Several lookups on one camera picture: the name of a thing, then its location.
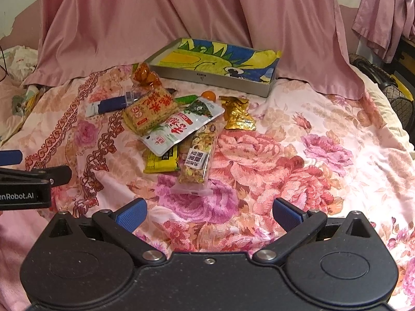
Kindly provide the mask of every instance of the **white snack package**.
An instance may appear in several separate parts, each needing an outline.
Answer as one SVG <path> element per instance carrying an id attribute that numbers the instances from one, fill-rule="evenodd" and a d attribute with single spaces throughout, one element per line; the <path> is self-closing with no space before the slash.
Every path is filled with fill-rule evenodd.
<path id="1" fill-rule="evenodd" d="M 140 137 L 140 140 L 155 155 L 161 157 L 175 144 L 224 112 L 225 109 L 220 105 L 199 97 L 185 109 L 172 114 L 166 121 L 151 130 L 150 134 Z"/>

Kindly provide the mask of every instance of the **curtain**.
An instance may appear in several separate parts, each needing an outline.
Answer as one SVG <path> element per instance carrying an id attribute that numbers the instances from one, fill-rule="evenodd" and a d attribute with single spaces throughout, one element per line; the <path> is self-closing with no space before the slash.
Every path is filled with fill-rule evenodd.
<path id="1" fill-rule="evenodd" d="M 367 40 L 367 46 L 390 63 L 401 36 L 415 35 L 414 0 L 362 0 L 352 29 Z"/>
<path id="2" fill-rule="evenodd" d="M 282 50 L 280 77 L 359 99 L 337 0 L 41 0 L 39 62 L 26 84 L 58 86 L 142 61 L 179 37 Z"/>

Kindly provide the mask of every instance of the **orange fruit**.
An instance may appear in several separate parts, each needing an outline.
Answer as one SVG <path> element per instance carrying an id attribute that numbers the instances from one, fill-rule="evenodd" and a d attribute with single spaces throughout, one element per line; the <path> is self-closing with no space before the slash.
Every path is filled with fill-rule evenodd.
<path id="1" fill-rule="evenodd" d="M 200 96 L 209 99 L 210 101 L 216 101 L 216 95 L 212 91 L 205 91 Z"/>

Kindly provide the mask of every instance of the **box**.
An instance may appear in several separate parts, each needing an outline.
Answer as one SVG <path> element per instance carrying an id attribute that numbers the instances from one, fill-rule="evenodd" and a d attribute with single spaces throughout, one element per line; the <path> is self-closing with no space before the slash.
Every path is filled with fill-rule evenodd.
<path id="1" fill-rule="evenodd" d="M 267 97 L 281 52 L 179 38 L 145 62 L 160 77 Z"/>

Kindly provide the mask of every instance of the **silver bolt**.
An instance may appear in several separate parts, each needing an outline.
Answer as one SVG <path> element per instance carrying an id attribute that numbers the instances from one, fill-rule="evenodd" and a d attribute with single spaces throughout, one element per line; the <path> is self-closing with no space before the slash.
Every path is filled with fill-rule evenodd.
<path id="1" fill-rule="evenodd" d="M 257 251 L 257 257 L 263 261 L 272 261 L 275 257 L 277 257 L 277 253 L 268 249 L 259 250 Z"/>
<path id="2" fill-rule="evenodd" d="M 211 264 L 215 264 L 216 263 L 216 260 L 214 259 L 214 258 L 205 258 L 205 260 L 204 260 L 204 262 L 206 263 L 206 264 L 209 264 L 209 265 L 211 265 Z"/>
<path id="3" fill-rule="evenodd" d="M 163 253 L 158 250 L 147 250 L 143 253 L 143 258 L 146 261 L 159 261 L 163 258 Z"/>

